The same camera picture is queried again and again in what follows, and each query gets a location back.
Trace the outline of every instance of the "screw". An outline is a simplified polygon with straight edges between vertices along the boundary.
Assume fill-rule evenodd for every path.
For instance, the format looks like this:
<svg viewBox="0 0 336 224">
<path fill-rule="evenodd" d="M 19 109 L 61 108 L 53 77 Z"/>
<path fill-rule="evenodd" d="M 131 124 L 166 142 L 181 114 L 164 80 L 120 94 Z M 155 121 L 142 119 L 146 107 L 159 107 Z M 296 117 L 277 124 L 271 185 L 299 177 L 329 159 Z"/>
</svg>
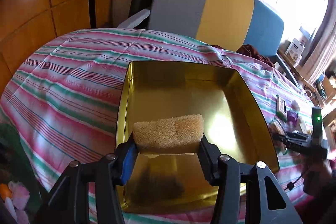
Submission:
<svg viewBox="0 0 336 224">
<path fill-rule="evenodd" d="M 115 160 L 115 159 L 116 159 L 116 155 L 115 155 L 115 154 L 107 154 L 107 155 L 106 155 L 106 158 L 107 158 L 108 160 Z"/>
<path fill-rule="evenodd" d="M 257 162 L 257 166 L 258 166 L 259 168 L 265 168 L 265 167 L 266 167 L 266 163 L 264 163 L 263 161 L 258 161 L 258 162 Z"/>
<path fill-rule="evenodd" d="M 219 157 L 222 161 L 228 161 L 230 159 L 230 156 L 226 154 L 221 154 Z"/>
<path fill-rule="evenodd" d="M 70 167 L 74 168 L 79 165 L 79 162 L 77 160 L 73 160 L 71 163 L 69 163 Z"/>
</svg>

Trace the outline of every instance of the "orange object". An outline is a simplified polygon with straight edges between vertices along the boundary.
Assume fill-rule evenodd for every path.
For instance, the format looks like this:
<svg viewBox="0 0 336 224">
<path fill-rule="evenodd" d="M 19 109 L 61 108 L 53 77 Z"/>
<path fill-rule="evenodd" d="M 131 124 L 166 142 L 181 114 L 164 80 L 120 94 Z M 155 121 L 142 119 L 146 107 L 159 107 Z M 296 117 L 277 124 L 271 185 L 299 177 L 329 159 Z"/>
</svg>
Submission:
<svg viewBox="0 0 336 224">
<path fill-rule="evenodd" d="M 12 198 L 12 191 L 8 188 L 8 186 L 6 184 L 1 183 L 0 184 L 0 196 L 3 200 L 5 200 L 5 198 Z"/>
</svg>

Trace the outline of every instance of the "sponge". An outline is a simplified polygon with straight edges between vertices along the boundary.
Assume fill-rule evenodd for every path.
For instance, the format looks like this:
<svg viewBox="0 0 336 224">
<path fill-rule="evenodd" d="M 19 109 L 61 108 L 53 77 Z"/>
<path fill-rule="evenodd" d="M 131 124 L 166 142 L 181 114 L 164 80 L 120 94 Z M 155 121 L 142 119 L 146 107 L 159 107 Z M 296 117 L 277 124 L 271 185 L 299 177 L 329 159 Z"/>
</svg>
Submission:
<svg viewBox="0 0 336 224">
<path fill-rule="evenodd" d="M 136 122 L 133 137 L 140 153 L 197 153 L 203 137 L 203 124 L 200 114 L 156 122 Z"/>
</svg>

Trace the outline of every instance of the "box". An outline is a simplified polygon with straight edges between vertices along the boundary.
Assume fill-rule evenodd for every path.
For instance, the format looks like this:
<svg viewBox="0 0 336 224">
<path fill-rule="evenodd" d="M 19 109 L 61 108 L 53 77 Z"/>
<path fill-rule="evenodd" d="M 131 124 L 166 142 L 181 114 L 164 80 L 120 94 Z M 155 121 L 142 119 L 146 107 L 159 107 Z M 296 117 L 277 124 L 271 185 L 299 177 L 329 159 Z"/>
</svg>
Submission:
<svg viewBox="0 0 336 224">
<path fill-rule="evenodd" d="M 195 113 L 202 115 L 204 135 L 221 153 L 251 165 L 262 160 L 272 172 L 279 170 L 268 125 L 244 79 L 236 70 L 205 64 L 130 62 L 120 99 L 116 146 L 128 140 L 135 122 Z M 158 187 L 166 184 L 167 177 L 171 186 Z M 197 154 L 149 158 L 139 153 L 130 179 L 117 191 L 127 213 L 170 214 L 214 206 L 218 187 L 205 180 Z M 246 184 L 241 184 L 240 191 L 246 193 Z"/>
<path fill-rule="evenodd" d="M 300 42 L 294 38 L 293 42 L 290 43 L 285 54 L 290 57 L 294 62 L 297 62 L 304 49 L 305 47 L 301 46 Z"/>
</svg>

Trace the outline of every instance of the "table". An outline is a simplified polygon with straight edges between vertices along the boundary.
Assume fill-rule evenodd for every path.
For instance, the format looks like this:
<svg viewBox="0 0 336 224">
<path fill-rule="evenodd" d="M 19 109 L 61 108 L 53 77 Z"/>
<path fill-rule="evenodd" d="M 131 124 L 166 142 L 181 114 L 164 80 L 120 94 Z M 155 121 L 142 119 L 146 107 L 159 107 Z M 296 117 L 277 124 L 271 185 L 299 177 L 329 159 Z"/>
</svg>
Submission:
<svg viewBox="0 0 336 224">
<path fill-rule="evenodd" d="M 292 59 L 290 59 L 283 51 L 281 51 L 280 49 L 278 50 L 278 54 L 280 55 L 280 57 L 289 65 L 290 70 L 294 73 L 294 75 L 297 77 L 298 81 L 301 81 L 303 83 L 303 86 L 307 86 L 312 92 L 315 92 L 315 88 L 309 83 L 307 82 L 300 74 L 300 72 L 297 70 L 296 67 L 294 67 L 295 63 Z"/>
<path fill-rule="evenodd" d="M 12 124 L 35 171 L 50 190 L 76 159 L 99 160 L 115 148 L 118 105 L 128 63 L 133 60 L 189 61 L 237 70 L 264 118 L 275 116 L 276 95 L 292 100 L 311 128 L 311 106 L 304 90 L 276 69 L 251 57 L 198 40 L 140 29 L 88 29 L 57 37 L 33 53 L 16 71 L 0 100 L 0 122 Z M 301 174 L 301 158 L 278 154 L 283 188 Z M 288 193 L 293 203 L 306 198 L 303 179 Z M 90 219 L 96 221 L 94 188 L 89 188 Z M 240 220 L 244 221 L 244 197 Z M 209 222 L 213 208 L 177 215 L 124 214 L 126 223 Z"/>
</svg>

